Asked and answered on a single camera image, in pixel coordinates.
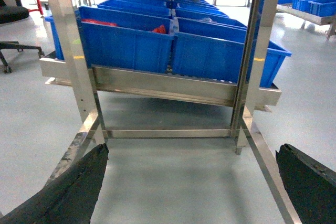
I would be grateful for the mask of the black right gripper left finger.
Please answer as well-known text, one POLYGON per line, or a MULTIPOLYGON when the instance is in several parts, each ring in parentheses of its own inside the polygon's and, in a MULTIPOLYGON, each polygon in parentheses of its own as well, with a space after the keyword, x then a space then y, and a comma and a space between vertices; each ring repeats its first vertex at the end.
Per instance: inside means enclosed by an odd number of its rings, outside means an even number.
POLYGON ((14 210, 1 223, 90 223, 102 187, 109 150, 94 147, 14 210))

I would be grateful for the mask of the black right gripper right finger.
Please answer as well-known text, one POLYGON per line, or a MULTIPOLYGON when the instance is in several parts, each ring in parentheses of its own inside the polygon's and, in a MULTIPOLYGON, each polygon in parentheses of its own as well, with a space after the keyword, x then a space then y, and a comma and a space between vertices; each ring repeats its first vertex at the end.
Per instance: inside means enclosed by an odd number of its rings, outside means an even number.
POLYGON ((335 171, 290 144, 276 152, 284 188, 302 223, 335 223, 335 171))

